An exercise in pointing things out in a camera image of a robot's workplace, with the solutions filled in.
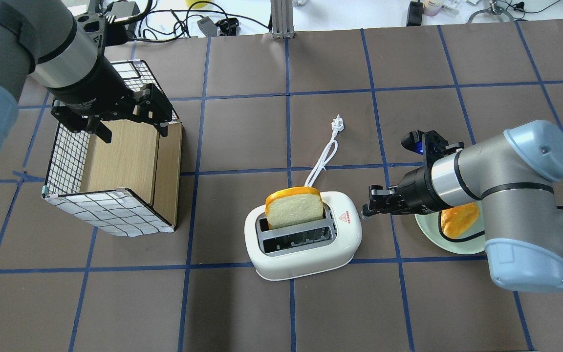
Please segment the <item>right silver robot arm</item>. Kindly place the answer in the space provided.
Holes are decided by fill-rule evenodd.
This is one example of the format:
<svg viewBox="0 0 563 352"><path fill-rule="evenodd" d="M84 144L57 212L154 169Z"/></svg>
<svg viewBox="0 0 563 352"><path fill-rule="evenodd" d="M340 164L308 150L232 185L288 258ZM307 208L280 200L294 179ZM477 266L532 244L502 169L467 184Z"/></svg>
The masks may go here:
<svg viewBox="0 0 563 352"><path fill-rule="evenodd" d="M364 218L480 202L492 281L507 290L563 290L563 207L553 188L563 179L563 132L554 123L535 120L467 148L433 130L414 130L401 143L424 165L395 186L371 185Z"/></svg>

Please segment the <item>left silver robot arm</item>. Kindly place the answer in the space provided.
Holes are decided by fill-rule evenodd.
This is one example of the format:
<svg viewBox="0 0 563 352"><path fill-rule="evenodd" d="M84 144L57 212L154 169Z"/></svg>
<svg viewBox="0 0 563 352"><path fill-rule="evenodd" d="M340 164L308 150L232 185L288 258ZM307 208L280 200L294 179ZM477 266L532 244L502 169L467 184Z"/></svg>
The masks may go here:
<svg viewBox="0 0 563 352"><path fill-rule="evenodd" d="M165 137L173 118L166 95L152 83L128 88L104 55L105 47L129 40L128 24L139 14L112 12L74 16L60 0L0 0L0 151L18 117L28 76L53 94L52 115L71 133L95 134L105 143L105 122L147 123Z"/></svg>

